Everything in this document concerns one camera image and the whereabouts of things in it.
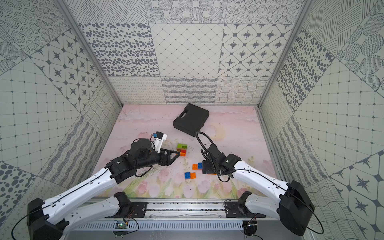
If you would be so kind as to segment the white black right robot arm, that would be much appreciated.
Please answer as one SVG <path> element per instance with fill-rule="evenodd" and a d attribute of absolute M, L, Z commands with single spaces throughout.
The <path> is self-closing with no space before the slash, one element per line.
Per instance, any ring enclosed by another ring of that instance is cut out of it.
<path fill-rule="evenodd" d="M 259 200 L 255 194 L 245 194 L 239 199 L 240 206 L 244 206 L 252 214 L 279 219 L 293 234 L 304 235 L 315 207 L 299 182 L 287 183 L 264 174 L 236 155 L 226 156 L 214 144 L 202 147 L 201 153 L 205 158 L 204 174 L 228 176 L 230 179 L 246 183 L 266 196 Z"/>

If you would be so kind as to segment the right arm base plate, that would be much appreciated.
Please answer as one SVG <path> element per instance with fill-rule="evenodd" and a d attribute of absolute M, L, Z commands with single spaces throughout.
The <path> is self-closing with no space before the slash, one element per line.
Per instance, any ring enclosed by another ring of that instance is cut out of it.
<path fill-rule="evenodd" d="M 245 207 L 240 207 L 237 202 L 226 200 L 224 202 L 226 218 L 265 218 L 263 214 L 253 214 Z"/>

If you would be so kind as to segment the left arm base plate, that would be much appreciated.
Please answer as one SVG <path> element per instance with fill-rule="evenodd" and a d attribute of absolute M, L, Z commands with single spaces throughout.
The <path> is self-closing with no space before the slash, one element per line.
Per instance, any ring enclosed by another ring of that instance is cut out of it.
<path fill-rule="evenodd" d="M 119 208 L 113 218 L 144 218 L 147 211 L 148 202 L 131 202 Z"/>

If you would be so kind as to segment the green long lego brick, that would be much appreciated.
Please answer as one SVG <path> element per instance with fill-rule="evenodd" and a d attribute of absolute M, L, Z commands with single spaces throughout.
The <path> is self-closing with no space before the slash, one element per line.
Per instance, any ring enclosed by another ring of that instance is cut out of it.
<path fill-rule="evenodd" d="M 186 145 L 186 144 L 178 144 L 178 145 L 177 145 L 177 148 L 178 148 L 178 149 L 187 149 L 187 148 L 188 148 L 188 145 Z"/>

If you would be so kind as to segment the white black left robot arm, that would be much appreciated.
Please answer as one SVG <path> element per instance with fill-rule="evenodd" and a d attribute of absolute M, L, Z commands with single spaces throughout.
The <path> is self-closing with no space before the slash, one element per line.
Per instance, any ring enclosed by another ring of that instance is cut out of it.
<path fill-rule="evenodd" d="M 101 218 L 132 216 L 134 208 L 125 192 L 88 206 L 83 204 L 130 177 L 138 177 L 139 169 L 170 166 L 181 154 L 163 149 L 165 139 L 136 139 L 124 154 L 75 187 L 46 200 L 32 200 L 27 208 L 30 239 L 59 240 L 69 231 Z"/>

